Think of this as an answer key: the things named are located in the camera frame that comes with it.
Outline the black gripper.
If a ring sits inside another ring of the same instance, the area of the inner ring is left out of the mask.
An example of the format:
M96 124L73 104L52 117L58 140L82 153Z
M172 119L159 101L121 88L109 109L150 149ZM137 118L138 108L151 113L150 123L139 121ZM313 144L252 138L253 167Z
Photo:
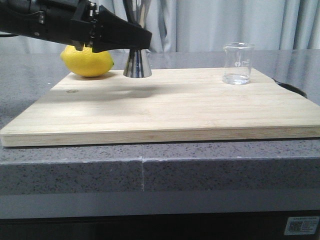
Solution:
M124 6L124 20L90 0L31 0L28 21L31 37L75 46L94 53L116 49L148 49L152 33L145 29L148 4Z

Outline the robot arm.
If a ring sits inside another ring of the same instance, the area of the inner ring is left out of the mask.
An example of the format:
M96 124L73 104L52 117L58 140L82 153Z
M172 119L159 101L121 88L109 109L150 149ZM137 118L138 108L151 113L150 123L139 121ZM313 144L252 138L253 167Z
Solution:
M150 47L152 33L90 0L2 0L1 32L94 53Z

